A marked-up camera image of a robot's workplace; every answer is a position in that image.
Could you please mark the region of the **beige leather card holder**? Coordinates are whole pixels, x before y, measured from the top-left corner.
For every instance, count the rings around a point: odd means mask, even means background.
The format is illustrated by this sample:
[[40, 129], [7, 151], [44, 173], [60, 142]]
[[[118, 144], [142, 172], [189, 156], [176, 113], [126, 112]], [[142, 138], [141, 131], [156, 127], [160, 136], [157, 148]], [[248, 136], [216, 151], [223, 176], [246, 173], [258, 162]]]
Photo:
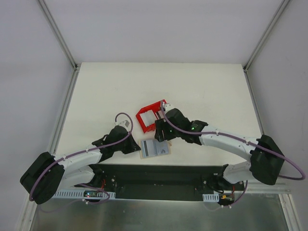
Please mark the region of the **beige leather card holder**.
[[171, 142], [159, 142], [156, 139], [145, 139], [139, 141], [140, 158], [148, 159], [153, 157], [165, 156], [171, 154]]

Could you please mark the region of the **white magnetic stripe card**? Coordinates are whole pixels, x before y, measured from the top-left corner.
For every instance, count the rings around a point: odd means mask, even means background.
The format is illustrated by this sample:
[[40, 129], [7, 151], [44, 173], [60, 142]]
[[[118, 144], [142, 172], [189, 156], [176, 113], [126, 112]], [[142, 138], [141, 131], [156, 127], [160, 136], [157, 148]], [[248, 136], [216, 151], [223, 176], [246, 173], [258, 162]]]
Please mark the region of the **white magnetic stripe card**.
[[142, 158], [150, 158], [157, 156], [156, 153], [156, 144], [158, 141], [153, 140], [142, 140], [141, 141], [141, 156]]

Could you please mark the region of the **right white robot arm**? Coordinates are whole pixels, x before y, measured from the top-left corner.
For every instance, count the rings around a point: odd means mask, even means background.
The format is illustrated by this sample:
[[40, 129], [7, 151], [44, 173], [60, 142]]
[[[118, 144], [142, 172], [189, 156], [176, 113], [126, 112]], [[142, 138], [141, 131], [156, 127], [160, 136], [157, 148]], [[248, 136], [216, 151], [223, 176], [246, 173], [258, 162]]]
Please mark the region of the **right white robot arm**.
[[157, 141], [181, 138], [187, 143], [219, 148], [244, 159], [239, 164], [223, 165], [217, 175], [208, 179], [208, 186], [213, 190], [227, 190], [246, 180], [258, 180], [266, 185], [276, 184], [284, 160], [281, 150], [271, 137], [237, 137], [219, 131], [204, 121], [190, 121], [176, 108], [167, 111], [165, 116], [155, 121], [154, 137]]

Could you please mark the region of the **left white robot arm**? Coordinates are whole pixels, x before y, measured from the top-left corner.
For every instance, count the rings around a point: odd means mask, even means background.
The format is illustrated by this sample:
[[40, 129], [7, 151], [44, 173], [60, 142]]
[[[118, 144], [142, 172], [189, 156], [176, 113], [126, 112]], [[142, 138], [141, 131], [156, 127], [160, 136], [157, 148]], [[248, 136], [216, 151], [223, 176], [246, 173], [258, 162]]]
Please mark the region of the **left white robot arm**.
[[87, 150], [76, 155], [56, 157], [41, 153], [20, 178], [29, 193], [29, 200], [40, 205], [50, 200], [56, 192], [73, 186], [100, 188], [104, 175], [96, 164], [113, 156], [115, 152], [130, 154], [140, 151], [131, 133], [115, 126], [109, 134], [93, 141]]

